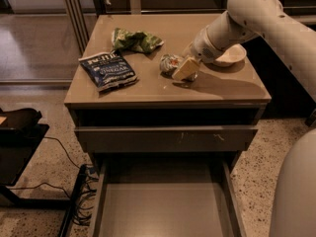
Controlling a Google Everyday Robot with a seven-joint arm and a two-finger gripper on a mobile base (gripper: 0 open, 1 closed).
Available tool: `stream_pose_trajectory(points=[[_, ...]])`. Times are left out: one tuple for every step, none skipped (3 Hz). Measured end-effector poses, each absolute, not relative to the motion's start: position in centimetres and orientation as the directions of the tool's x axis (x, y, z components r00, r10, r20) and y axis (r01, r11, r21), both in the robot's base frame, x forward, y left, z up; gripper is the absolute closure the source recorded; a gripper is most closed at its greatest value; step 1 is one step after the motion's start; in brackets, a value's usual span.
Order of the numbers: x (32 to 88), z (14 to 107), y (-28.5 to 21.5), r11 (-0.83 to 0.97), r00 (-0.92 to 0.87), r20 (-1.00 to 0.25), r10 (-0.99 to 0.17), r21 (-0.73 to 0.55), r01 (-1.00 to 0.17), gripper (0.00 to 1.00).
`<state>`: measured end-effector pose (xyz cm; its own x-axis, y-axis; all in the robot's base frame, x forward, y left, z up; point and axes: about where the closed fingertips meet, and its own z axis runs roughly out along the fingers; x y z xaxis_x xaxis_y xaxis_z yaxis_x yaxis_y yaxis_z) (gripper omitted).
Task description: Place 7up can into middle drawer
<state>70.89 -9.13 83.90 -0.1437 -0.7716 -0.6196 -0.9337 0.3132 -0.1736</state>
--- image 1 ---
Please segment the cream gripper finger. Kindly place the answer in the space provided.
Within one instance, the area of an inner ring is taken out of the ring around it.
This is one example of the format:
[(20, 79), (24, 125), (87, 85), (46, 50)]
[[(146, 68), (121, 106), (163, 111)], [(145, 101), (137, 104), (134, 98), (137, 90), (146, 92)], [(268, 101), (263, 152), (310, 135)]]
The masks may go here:
[(199, 70), (199, 62), (193, 57), (186, 57), (179, 65), (179, 67), (172, 74), (172, 78), (176, 81), (187, 79)]

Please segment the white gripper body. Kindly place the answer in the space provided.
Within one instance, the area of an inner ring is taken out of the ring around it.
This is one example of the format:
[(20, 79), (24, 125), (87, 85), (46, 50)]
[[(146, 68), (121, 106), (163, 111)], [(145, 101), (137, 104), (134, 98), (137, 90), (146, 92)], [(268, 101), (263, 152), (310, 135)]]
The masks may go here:
[(227, 49), (227, 33), (205, 27), (182, 52), (182, 57), (191, 56), (203, 63), (211, 63)]

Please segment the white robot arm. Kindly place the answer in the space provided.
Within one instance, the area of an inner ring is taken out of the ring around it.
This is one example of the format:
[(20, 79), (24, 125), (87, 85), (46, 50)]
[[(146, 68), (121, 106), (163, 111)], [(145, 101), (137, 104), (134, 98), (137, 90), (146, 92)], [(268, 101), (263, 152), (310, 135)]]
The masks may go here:
[[(316, 32), (286, 15), (278, 0), (227, 0), (227, 10), (203, 28), (173, 73), (181, 81), (232, 45), (260, 36), (316, 100)], [(281, 165), (270, 237), (316, 237), (316, 129), (305, 133)]]

